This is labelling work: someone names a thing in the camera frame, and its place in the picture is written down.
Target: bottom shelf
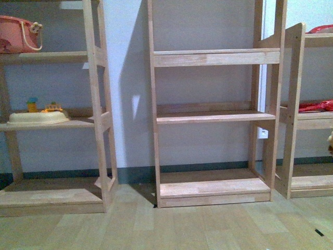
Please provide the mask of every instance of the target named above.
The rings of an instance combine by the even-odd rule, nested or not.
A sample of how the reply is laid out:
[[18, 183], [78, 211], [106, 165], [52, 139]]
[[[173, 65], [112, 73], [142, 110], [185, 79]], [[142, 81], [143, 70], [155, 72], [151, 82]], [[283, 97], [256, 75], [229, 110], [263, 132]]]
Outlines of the bottom shelf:
[[291, 198], [333, 195], [333, 164], [295, 165]]
[[0, 191], [0, 216], [103, 213], [97, 178], [22, 180]]
[[269, 201], [271, 189], [248, 169], [161, 173], [160, 207]]

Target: wooden shelving unit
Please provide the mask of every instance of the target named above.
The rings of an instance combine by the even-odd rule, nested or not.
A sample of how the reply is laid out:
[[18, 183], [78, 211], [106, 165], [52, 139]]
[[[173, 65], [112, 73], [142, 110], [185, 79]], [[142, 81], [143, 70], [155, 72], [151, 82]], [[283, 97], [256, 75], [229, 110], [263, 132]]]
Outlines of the wooden shelving unit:
[[[32, 2], [11, 0], [6, 2]], [[117, 162], [111, 110], [110, 82], [105, 40], [103, 0], [98, 1], [98, 25], [101, 47], [95, 45], [91, 0], [83, 0], [83, 14], [87, 51], [48, 52], [0, 55], [0, 132], [4, 132], [9, 149], [14, 183], [0, 191], [0, 216], [42, 214], [105, 213], [112, 199], [112, 189], [118, 182]], [[13, 113], [7, 82], [6, 65], [89, 63], [92, 108], [67, 110], [68, 122], [42, 126], [8, 126]], [[103, 81], [106, 109], [101, 107], [97, 66], [104, 69]], [[40, 129], [93, 128], [98, 154], [98, 178], [23, 179], [16, 131]], [[108, 133], [112, 177], [108, 177], [104, 132]]]
[[[274, 188], [277, 129], [284, 54], [286, 0], [276, 1], [275, 32], [261, 40], [263, 1], [255, 1], [253, 48], [194, 51], [155, 51], [153, 0], [148, 0], [150, 68], [157, 205], [161, 207], [269, 201]], [[260, 65], [267, 64], [267, 109], [258, 111]], [[251, 100], [234, 103], [159, 105], [155, 69], [216, 65], [253, 65]], [[202, 122], [250, 122], [252, 125], [248, 169], [163, 173], [160, 171], [159, 127], [164, 124]], [[264, 143], [264, 174], [255, 169], [257, 128], [269, 131]]]
[[298, 113], [304, 48], [332, 47], [333, 34], [306, 34], [299, 23], [286, 30], [286, 46], [291, 47], [289, 96], [280, 107], [280, 121], [286, 124], [283, 165], [276, 171], [276, 189], [286, 198], [333, 195], [333, 165], [294, 165], [297, 130], [333, 128], [333, 112]]

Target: shelf board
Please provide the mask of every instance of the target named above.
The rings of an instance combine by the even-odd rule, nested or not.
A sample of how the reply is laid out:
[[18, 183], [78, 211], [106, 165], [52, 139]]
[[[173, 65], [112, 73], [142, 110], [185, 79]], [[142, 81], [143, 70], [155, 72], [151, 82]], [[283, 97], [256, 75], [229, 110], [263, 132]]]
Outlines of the shelf board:
[[161, 173], [162, 207], [268, 201], [271, 189], [248, 169]]
[[39, 130], [39, 129], [71, 129], [71, 128], [94, 128], [93, 119], [88, 118], [73, 118], [70, 121], [44, 124], [44, 125], [28, 125], [28, 126], [13, 126], [6, 123], [0, 124], [0, 131], [20, 131], [20, 130]]
[[280, 48], [241, 48], [241, 49], [207, 49], [196, 51], [154, 51], [156, 56], [166, 55], [201, 55], [201, 54], [240, 54], [258, 52], [280, 52]]
[[[280, 122], [286, 123], [288, 117], [286, 107], [280, 107]], [[297, 114], [297, 129], [331, 129], [333, 128], [333, 112], [305, 112]]]
[[291, 197], [333, 195], [333, 163], [294, 165]]
[[21, 54], [1, 54], [0, 64], [60, 64], [60, 63], [85, 63], [88, 61], [87, 51], [77, 52], [40, 52]]
[[[10, 3], [10, 2], [61, 2], [64, 0], [2, 0], [1, 2]], [[82, 0], [66, 0], [71, 2], [82, 1]]]
[[274, 120], [275, 116], [253, 110], [184, 112], [157, 114], [157, 124], [222, 122], [222, 121], [260, 121]]
[[154, 52], [155, 67], [278, 64], [279, 48]]
[[305, 34], [305, 47], [332, 47], [333, 33]]
[[22, 180], [0, 191], [0, 216], [103, 213], [97, 178]]

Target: baseboard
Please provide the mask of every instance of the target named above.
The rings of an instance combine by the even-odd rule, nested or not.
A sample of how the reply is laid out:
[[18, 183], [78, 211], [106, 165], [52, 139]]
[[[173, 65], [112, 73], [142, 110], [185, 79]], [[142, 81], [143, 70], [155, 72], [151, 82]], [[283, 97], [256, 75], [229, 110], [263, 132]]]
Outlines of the baseboard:
[[[296, 158], [294, 162], [296, 165], [333, 163], [333, 157], [323, 156], [323, 157]], [[276, 163], [277, 165], [282, 165], [282, 159], [278, 159]], [[171, 165], [171, 166], [161, 166], [161, 172], [222, 170], [222, 169], [246, 168], [247, 165], [248, 165], [247, 161]], [[97, 177], [98, 169], [27, 172], [24, 173], [23, 176], [25, 179]], [[149, 166], [149, 167], [118, 168], [118, 180], [120, 184], [153, 183], [155, 182], [155, 167]], [[0, 173], [0, 190], [10, 185], [11, 183], [12, 183], [11, 173]]]
[[0, 190], [12, 183], [11, 173], [0, 173]]

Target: electrical outlet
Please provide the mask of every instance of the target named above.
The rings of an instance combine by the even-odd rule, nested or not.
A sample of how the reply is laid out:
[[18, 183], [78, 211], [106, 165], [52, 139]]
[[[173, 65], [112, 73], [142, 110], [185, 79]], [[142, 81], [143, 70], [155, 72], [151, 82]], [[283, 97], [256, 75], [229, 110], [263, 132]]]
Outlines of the electrical outlet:
[[258, 128], [258, 139], [268, 139], [268, 130]]

